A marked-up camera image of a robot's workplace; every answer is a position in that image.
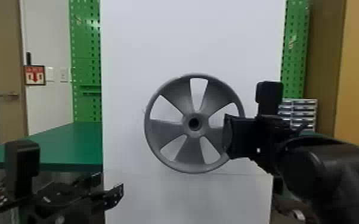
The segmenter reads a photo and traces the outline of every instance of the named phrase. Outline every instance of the green pegboard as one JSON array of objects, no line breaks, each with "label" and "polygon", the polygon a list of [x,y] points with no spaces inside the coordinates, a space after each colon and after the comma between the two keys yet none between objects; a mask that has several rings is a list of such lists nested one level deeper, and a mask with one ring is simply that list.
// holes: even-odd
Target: green pegboard
[{"label": "green pegboard", "polygon": [[304,96],[309,18],[309,0],[287,0],[281,65],[284,98]]},{"label": "green pegboard", "polygon": [[69,7],[74,121],[100,122],[99,0],[69,0]]}]

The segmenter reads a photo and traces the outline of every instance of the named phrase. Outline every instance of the green tabletop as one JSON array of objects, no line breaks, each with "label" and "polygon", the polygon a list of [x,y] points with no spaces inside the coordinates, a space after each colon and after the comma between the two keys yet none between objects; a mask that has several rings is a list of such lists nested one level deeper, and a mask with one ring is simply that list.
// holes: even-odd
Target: green tabletop
[{"label": "green tabletop", "polygon": [[[40,145],[41,170],[57,172],[102,171],[101,123],[74,122],[28,136]],[[0,144],[0,169],[4,144]]]}]

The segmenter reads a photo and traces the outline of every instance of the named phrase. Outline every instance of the white backdrop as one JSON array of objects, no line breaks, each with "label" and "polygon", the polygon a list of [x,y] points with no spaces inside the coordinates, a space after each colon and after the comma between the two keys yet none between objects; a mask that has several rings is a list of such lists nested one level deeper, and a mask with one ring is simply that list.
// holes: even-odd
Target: white backdrop
[{"label": "white backdrop", "polygon": [[107,223],[268,223],[270,175],[248,159],[173,171],[150,151],[143,119],[160,85],[191,72],[229,84],[254,116],[256,84],[280,77],[284,12],[285,0],[101,1],[104,184],[125,184]]}]

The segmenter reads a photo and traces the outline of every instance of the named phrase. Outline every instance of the door handle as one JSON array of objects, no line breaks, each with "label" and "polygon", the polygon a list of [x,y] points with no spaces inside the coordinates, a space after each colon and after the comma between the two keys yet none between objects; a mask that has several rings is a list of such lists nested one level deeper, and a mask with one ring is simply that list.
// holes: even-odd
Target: door handle
[{"label": "door handle", "polygon": [[0,94],[0,97],[3,97],[4,99],[13,100],[13,99],[18,99],[20,97],[20,94],[14,92],[14,91],[11,91],[7,94]]}]

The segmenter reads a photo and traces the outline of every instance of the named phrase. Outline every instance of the red sign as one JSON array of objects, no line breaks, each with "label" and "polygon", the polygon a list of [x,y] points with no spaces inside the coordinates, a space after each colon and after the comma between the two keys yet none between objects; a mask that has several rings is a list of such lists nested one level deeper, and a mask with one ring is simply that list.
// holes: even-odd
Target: red sign
[{"label": "red sign", "polygon": [[45,66],[24,66],[25,84],[46,85]]}]

